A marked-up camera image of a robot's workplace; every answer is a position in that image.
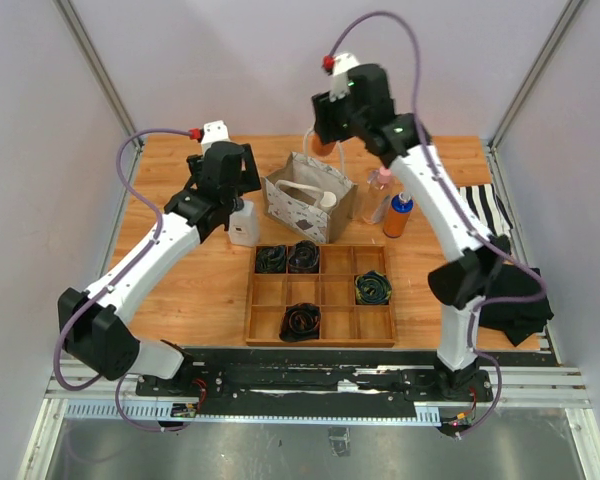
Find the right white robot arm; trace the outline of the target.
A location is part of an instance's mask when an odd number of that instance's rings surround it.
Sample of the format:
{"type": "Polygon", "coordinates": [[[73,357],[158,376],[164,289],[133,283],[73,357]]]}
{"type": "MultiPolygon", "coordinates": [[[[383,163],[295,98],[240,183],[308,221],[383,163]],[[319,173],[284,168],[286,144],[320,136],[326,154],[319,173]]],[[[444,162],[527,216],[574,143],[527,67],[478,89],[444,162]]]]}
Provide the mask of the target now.
{"type": "Polygon", "coordinates": [[[415,199],[442,248],[445,264],[428,275],[429,288],[442,305],[432,378],[440,397],[457,399],[478,372],[473,344],[479,304],[503,266],[509,240],[473,215],[417,114],[396,113],[381,66],[341,54],[326,56],[323,68],[330,87],[312,98],[313,152],[326,156],[336,143],[360,139],[415,199]]]}

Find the black white striped cloth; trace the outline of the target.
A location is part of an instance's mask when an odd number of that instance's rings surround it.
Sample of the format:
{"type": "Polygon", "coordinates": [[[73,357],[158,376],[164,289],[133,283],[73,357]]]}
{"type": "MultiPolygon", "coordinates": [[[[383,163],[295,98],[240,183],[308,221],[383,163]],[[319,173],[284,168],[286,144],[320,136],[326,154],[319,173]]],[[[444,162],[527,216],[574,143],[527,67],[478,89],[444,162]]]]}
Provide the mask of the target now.
{"type": "Polygon", "coordinates": [[[495,235],[510,236],[513,224],[492,184],[460,187],[459,194],[479,220],[495,235]]]}

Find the white bottle black cap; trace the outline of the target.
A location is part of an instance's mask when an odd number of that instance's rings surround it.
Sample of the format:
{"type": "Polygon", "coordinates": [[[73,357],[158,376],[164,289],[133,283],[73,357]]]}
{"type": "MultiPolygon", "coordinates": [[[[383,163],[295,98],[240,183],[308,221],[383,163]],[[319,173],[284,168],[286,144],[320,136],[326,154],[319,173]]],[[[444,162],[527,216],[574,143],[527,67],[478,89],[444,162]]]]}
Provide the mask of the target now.
{"type": "Polygon", "coordinates": [[[260,239],[259,220],[253,201],[245,200],[229,217],[229,239],[233,245],[254,247],[260,239]]]}

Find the white round cap bottle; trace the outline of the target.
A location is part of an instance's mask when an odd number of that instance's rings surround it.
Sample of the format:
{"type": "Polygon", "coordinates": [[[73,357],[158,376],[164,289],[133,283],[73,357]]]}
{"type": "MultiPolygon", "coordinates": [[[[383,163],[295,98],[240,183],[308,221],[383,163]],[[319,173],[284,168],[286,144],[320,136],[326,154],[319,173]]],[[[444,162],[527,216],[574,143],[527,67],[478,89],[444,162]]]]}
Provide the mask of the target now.
{"type": "Polygon", "coordinates": [[[325,191],[315,203],[315,207],[324,212],[330,212],[338,203],[337,196],[330,191],[325,191]]]}

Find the blue pump bottle orange base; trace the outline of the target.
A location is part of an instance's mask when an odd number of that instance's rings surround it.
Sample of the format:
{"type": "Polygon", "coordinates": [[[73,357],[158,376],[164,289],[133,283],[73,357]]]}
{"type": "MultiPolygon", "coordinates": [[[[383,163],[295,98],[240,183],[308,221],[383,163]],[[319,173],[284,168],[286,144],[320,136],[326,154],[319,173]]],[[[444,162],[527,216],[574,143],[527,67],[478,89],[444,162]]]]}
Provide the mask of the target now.
{"type": "Polygon", "coordinates": [[[390,202],[384,220],[384,235],[389,238],[399,238],[404,233],[413,207],[414,202],[410,195],[405,192],[395,195],[390,202]]]}

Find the clear bottle pink cap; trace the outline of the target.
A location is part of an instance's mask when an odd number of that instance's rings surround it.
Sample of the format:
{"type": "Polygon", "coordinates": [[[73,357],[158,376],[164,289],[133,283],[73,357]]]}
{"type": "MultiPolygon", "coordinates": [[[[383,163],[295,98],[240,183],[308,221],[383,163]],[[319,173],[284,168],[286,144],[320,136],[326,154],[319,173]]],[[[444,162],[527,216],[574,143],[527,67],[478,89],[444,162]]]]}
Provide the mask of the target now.
{"type": "Polygon", "coordinates": [[[373,170],[368,177],[368,190],[362,202],[362,219],[368,224],[379,224],[383,221],[394,185],[394,177],[386,167],[373,170]]]}

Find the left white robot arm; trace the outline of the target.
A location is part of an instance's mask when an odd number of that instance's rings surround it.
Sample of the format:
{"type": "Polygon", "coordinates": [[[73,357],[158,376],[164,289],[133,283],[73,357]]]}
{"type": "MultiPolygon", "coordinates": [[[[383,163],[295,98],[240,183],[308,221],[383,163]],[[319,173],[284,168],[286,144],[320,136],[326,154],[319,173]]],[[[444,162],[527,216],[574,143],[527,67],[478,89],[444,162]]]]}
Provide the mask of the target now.
{"type": "Polygon", "coordinates": [[[128,325],[171,268],[217,228],[228,229],[231,216],[247,207],[243,195],[261,188],[248,144],[215,142],[191,164],[185,188],[170,199],[145,238],[105,276],[83,291],[67,289],[58,300],[58,352],[110,381],[127,374],[159,378],[175,396],[193,386],[192,358],[166,340],[138,339],[128,325]]]}

